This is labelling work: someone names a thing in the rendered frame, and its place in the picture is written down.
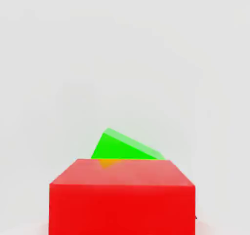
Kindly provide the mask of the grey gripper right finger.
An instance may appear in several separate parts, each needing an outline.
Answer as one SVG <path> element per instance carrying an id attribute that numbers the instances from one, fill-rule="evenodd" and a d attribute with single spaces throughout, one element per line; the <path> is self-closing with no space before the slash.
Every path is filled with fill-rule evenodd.
<path id="1" fill-rule="evenodd" d="M 195 235 L 210 235 L 210 226 L 195 217 Z"/>

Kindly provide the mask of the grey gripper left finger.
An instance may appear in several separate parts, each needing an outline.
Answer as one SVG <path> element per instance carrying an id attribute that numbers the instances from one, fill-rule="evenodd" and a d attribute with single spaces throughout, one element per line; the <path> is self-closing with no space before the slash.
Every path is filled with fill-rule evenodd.
<path id="1" fill-rule="evenodd" d="M 37 235 L 48 235 L 48 223 L 41 223 L 37 226 Z"/>

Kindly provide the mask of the small red cube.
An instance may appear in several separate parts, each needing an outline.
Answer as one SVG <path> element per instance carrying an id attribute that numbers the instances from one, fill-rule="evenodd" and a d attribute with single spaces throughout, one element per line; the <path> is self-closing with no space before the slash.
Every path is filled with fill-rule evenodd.
<path id="1" fill-rule="evenodd" d="M 49 186 L 48 235 L 195 235 L 195 217 L 169 160 L 78 159 Z"/>

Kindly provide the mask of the small green cube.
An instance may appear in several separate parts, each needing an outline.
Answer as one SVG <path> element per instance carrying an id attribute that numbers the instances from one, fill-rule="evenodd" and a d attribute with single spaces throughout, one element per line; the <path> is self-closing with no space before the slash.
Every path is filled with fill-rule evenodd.
<path id="1" fill-rule="evenodd" d="M 107 128 L 91 156 L 92 159 L 164 159 L 164 156 L 111 128 Z"/>

